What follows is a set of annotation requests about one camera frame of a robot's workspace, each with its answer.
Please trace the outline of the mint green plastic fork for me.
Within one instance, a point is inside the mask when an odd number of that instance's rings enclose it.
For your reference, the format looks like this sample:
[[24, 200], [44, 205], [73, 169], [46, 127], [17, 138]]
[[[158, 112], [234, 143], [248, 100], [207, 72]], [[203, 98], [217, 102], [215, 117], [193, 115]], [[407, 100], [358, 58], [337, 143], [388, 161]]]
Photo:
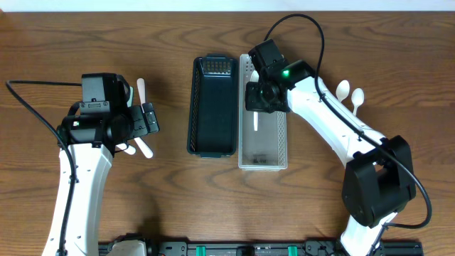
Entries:
[[127, 100], [127, 107], [131, 107], [133, 105], [134, 99], [134, 88], [129, 86], [129, 98]]

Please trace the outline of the white fork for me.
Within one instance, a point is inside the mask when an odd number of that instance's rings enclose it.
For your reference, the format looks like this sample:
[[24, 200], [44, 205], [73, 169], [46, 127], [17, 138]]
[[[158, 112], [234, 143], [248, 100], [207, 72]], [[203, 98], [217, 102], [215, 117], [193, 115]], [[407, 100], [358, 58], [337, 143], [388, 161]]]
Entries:
[[141, 137], [135, 138], [134, 141], [136, 142], [137, 146], [140, 148], [141, 152], [146, 158], [151, 159], [154, 156], [154, 153], [151, 150], [151, 148], [146, 144], [146, 142]]
[[134, 155], [136, 154], [136, 148], [131, 146], [130, 144], [128, 143], [123, 143], [123, 144], [118, 144], [116, 145], [116, 153], [119, 153], [119, 152], [124, 152], [128, 155]]

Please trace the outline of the white spoon group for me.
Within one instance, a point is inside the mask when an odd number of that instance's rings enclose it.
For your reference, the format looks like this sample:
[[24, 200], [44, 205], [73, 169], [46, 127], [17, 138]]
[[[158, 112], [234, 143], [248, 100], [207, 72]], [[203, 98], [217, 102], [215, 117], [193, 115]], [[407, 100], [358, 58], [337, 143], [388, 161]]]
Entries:
[[353, 103], [353, 115], [356, 116], [358, 108], [364, 103], [365, 94], [363, 89], [356, 88], [351, 95], [351, 102]]
[[349, 96], [350, 84], [347, 80], [342, 80], [336, 88], [336, 98], [339, 102], [344, 101]]

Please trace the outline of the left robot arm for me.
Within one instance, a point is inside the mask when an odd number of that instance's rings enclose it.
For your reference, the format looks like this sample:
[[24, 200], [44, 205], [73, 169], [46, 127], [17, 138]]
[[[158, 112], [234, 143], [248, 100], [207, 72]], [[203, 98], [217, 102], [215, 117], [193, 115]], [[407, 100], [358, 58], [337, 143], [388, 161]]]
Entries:
[[58, 255], [61, 238], [64, 255], [99, 255], [98, 228], [102, 195], [113, 156], [107, 147], [97, 148], [89, 144], [72, 145], [69, 151], [76, 165], [76, 182], [67, 229], [62, 235], [60, 224], [63, 223], [65, 200], [70, 188], [70, 164], [66, 153], [62, 151], [59, 155], [61, 175], [58, 196], [50, 234], [42, 255]]

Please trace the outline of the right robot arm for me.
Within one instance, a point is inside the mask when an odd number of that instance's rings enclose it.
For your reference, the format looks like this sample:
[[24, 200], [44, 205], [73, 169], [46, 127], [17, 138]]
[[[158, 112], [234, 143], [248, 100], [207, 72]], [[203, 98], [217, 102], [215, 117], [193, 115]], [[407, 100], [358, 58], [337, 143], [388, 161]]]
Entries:
[[415, 197], [416, 188], [403, 168], [359, 138], [329, 108], [334, 107], [367, 137], [389, 149], [407, 168], [412, 166], [409, 144], [400, 136], [386, 139], [364, 124], [328, 91], [320, 78], [298, 81], [287, 99], [291, 111], [319, 133], [346, 169], [342, 195], [350, 217], [341, 235], [343, 250], [348, 255], [377, 252], [381, 230]]

